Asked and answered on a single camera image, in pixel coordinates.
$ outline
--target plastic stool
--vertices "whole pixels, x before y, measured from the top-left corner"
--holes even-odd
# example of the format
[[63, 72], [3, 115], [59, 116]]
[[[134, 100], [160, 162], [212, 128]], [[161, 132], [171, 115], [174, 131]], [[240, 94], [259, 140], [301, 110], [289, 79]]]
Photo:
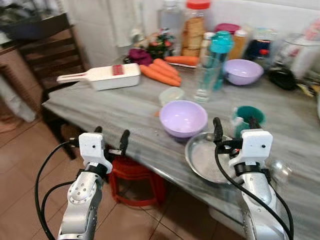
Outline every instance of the plastic stool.
[[[109, 174], [109, 182], [112, 190], [112, 197], [117, 203], [122, 202], [133, 207], [143, 207], [154, 204], [160, 205], [165, 200], [166, 191], [164, 180], [159, 175], [134, 160], [124, 156], [117, 156], [113, 160], [112, 165], [113, 169]], [[125, 180], [149, 179], [154, 197], [147, 200], [130, 200], [118, 195], [118, 178]]]

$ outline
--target carrot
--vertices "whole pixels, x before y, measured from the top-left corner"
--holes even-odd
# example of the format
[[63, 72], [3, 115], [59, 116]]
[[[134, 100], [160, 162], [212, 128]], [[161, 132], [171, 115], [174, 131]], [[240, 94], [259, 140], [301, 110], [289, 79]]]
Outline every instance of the carrot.
[[179, 82], [181, 82], [181, 77], [178, 77], [176, 74], [174, 74], [172, 71], [168, 71], [166, 68], [164, 67], [161, 67], [160, 65], [157, 65], [157, 64], [154, 64], [154, 63], [151, 63], [149, 66], [149, 68], [155, 70], [156, 72], [162, 74], [162, 75], [165, 75], [169, 78], [172, 78], [172, 79], [176, 79], [178, 80]]
[[140, 65], [140, 70], [141, 72], [146, 75], [147, 77], [154, 79], [156, 81], [159, 81], [164, 84], [168, 84], [171, 86], [179, 87], [180, 82], [177, 80], [170, 78], [168, 76], [162, 75], [161, 73], [153, 70], [152, 68], [145, 66], [145, 65]]
[[174, 73], [175, 75], [179, 75], [179, 72], [172, 66], [170, 66], [168, 63], [163, 61], [161, 58], [156, 58], [153, 60], [154, 64], [157, 64], [158, 66], [163, 67], [164, 69], [167, 69], [168, 71]]
[[190, 66], [196, 66], [199, 58], [197, 56], [166, 56], [164, 60], [173, 64], [186, 64]]

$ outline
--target wooden chair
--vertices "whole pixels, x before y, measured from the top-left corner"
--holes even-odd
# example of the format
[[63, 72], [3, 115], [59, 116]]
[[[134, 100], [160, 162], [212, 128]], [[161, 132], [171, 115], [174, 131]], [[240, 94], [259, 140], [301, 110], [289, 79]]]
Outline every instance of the wooden chair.
[[[51, 92], [74, 84], [74, 82], [58, 84], [56, 81], [58, 76], [86, 71], [73, 26], [69, 24], [67, 15], [63, 14], [56, 19], [52, 34], [47, 29], [46, 38], [37, 41], [24, 39], [24, 44], [18, 48], [43, 90], [42, 103], [50, 98]], [[64, 142], [61, 127], [69, 123], [44, 107], [41, 107], [40, 113], [57, 141]], [[70, 146], [65, 145], [64, 150], [71, 159], [76, 158]]]

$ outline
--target lavender plastic bowl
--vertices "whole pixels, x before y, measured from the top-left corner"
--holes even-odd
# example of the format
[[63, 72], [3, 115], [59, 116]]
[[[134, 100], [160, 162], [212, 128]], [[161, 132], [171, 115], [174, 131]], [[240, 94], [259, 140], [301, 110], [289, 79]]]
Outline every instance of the lavender plastic bowl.
[[232, 59], [225, 63], [226, 79], [234, 85], [252, 84], [264, 73], [257, 63], [244, 59]]
[[208, 114], [195, 102], [172, 101], [161, 109], [160, 121], [170, 135], [189, 138], [204, 129], [208, 123]]

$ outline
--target green cup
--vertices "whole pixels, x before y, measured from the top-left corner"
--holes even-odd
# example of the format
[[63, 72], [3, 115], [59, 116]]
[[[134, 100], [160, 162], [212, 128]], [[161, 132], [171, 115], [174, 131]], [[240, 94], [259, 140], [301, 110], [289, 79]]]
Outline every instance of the green cup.
[[256, 118], [259, 125], [262, 126], [266, 117], [262, 111], [253, 106], [239, 106], [233, 111], [231, 123], [233, 125], [233, 135], [235, 138], [241, 138], [241, 131], [250, 129], [250, 118]]

